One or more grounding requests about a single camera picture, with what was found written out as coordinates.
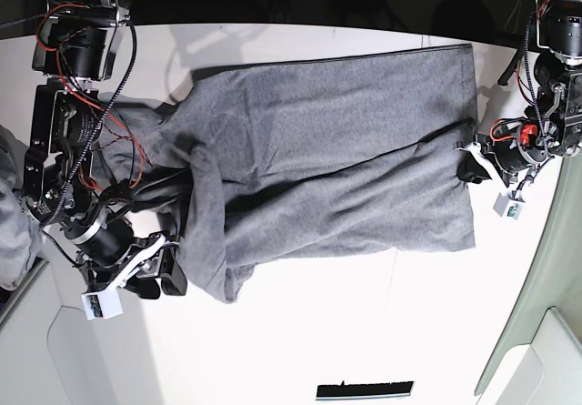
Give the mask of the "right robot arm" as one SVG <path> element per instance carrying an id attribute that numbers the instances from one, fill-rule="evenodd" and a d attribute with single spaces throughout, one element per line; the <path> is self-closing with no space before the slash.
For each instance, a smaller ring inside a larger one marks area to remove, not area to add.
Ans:
<path id="1" fill-rule="evenodd" d="M 128 124 L 95 89 L 112 75 L 121 30 L 132 26 L 132 0 L 46 2 L 35 31 L 33 68 L 46 82 L 35 92 L 25 153 L 26 204 L 41 226 L 57 224 L 76 246 L 72 263 L 98 314 L 108 290 L 183 296 L 177 232 L 140 238 L 127 214 L 185 202 L 191 175 L 153 171 Z"/>

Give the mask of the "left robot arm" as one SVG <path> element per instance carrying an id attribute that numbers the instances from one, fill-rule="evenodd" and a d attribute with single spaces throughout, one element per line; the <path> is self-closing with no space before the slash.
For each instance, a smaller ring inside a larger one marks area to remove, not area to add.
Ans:
<path id="1" fill-rule="evenodd" d="M 478 133 L 457 177 L 497 181 L 518 200 L 551 159 L 581 152 L 581 0 L 534 0 L 522 45 L 497 82 L 506 86 L 511 78 L 527 102 L 523 116 Z"/>

